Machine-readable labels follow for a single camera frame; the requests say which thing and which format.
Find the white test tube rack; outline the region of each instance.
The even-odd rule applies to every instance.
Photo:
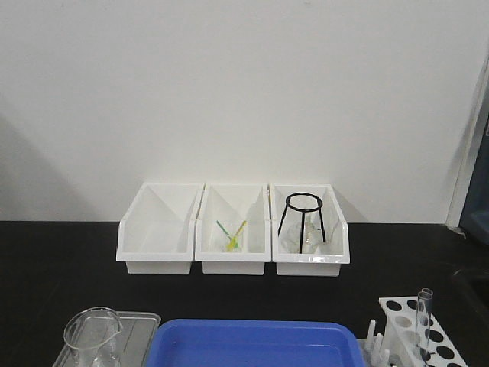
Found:
[[[429,337],[429,358],[420,358],[416,344],[417,297],[379,298],[387,317],[384,334],[374,336],[375,320],[370,321],[367,338],[359,340],[366,366],[369,367],[467,367],[435,316]]]

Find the storage bin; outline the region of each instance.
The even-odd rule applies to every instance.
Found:
[[[244,221],[239,247],[228,252],[224,230],[233,237]],[[195,252],[204,274],[261,275],[264,263],[271,261],[270,242],[267,185],[206,185]]]
[[[144,183],[119,224],[130,274],[189,274],[203,183]]]
[[[278,229],[286,198],[293,193],[311,193],[322,200],[322,219],[326,243],[321,243],[314,253],[290,253],[287,236],[291,226],[300,223],[300,213],[287,210],[280,235]],[[272,217],[272,259],[277,263],[279,275],[338,276],[342,264],[350,262],[348,244],[348,224],[336,200],[331,185],[270,185],[270,205]],[[311,212],[310,219],[316,229],[320,229],[318,212]]]
[[[147,367],[364,367],[355,336],[337,323],[171,320]]]

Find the gray tray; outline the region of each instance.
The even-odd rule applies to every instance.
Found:
[[[155,313],[117,311],[121,317],[121,340],[125,344],[121,354],[121,367],[143,367],[151,340],[160,325],[161,318]],[[53,367],[75,367],[70,348],[65,345]]]

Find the black countertop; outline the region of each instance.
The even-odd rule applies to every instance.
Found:
[[[129,275],[115,261],[118,224],[0,222],[0,365],[53,365],[63,328],[94,306],[176,318],[313,320],[345,325],[364,338],[383,332],[379,297],[433,289],[433,313],[470,366],[489,365],[489,327],[452,275],[489,269],[489,248],[438,225],[351,224],[351,264],[337,278]]]

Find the measuring beaker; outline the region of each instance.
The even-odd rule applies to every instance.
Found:
[[[93,307],[74,316],[64,329],[76,367],[119,367],[122,323],[107,307]]]

